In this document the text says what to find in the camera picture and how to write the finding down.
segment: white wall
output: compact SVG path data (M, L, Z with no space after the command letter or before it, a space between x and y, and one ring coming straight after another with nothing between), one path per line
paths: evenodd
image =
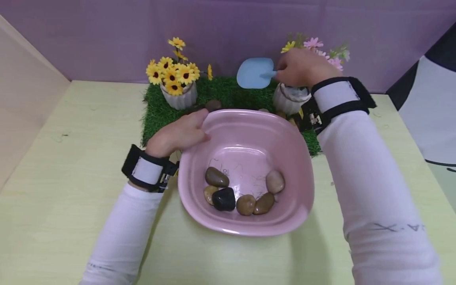
M69 84L0 16L0 191Z

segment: black and white fabric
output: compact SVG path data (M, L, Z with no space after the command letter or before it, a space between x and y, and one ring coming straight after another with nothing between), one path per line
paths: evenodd
M426 161L456 171L456 24L387 94Z

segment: blue shovel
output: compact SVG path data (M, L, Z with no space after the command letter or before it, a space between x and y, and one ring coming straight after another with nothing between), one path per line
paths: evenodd
M271 78L276 74L272 59L253 57L241 64L236 79L239 86L244 89L263 89L269 85Z

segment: pink flower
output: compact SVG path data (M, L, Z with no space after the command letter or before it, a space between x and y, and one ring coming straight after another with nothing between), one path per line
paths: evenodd
M317 50L317 49L315 49L314 51L315 51L319 56L322 56L322 57L325 57L326 59L329 59L329 55L327 55L326 52L320 51L320 50Z
M311 38L310 40L304 42L304 47L306 47L307 49L313 49L313 48L322 47L322 46L323 46L323 42L318 41L317 37Z
M339 70L343 70L343 67L342 67L342 60L338 57L336 58L330 58L328 59L328 62L330 64L332 64L335 68L339 69Z

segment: flower pot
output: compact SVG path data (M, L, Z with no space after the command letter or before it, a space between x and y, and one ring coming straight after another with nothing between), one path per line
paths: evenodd
M172 96L168 94L163 84L160 84L160 89L168 104L176 110L187 109L197 102L198 92L195 82L192 82L190 85L184 87L182 95L179 96Z
M301 106L309 101L311 97L312 95L308 93L307 89L298 90L279 83L274 91L272 101L276 111L292 115L298 113Z

